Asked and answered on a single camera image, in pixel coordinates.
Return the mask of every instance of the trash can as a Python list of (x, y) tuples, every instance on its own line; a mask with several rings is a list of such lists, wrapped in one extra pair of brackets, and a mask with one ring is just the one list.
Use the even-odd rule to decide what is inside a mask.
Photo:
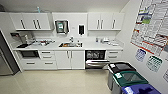
[(113, 88), (113, 74), (121, 71), (136, 71), (129, 63), (116, 62), (108, 64), (109, 74), (108, 74), (108, 87), (110, 90)]
[(122, 87), (123, 94), (161, 94), (150, 84), (138, 84)]
[(122, 94), (122, 87), (136, 84), (148, 84), (148, 81), (136, 71), (122, 71), (113, 74), (112, 94)]

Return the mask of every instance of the sign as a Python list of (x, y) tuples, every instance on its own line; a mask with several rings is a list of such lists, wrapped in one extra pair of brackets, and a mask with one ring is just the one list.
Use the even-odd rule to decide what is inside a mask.
[(144, 50), (138, 49), (135, 58), (136, 58), (138, 61), (143, 62), (143, 59), (144, 59), (144, 57), (145, 57), (145, 54), (146, 54), (146, 52), (145, 52)]
[(162, 64), (162, 60), (155, 57), (155, 56), (150, 56), (146, 65), (147, 67), (154, 72), (157, 72)]

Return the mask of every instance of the drawer handle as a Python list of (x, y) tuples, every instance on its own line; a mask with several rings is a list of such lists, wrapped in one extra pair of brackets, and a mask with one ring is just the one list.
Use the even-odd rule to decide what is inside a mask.
[(26, 63), (26, 64), (35, 64), (35, 63)]
[(118, 52), (109, 52), (109, 53), (118, 53)]
[(46, 56), (43, 56), (43, 58), (51, 58), (52, 56), (50, 56), (50, 57), (46, 57)]
[(53, 63), (45, 63), (45, 64), (53, 64)]
[(42, 52), (42, 53), (50, 53), (50, 52)]
[(109, 58), (117, 58), (117, 56), (108, 56)]

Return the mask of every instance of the refrigerator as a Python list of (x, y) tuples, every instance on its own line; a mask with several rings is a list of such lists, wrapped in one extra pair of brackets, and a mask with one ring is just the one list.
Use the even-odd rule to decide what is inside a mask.
[(0, 30), (0, 76), (14, 75), (19, 71), (20, 69)]

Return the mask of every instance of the faucet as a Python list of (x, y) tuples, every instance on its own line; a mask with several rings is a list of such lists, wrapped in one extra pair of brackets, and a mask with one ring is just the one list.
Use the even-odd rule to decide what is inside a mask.
[(71, 42), (73, 42), (73, 37), (70, 37), (70, 39), (69, 39)]

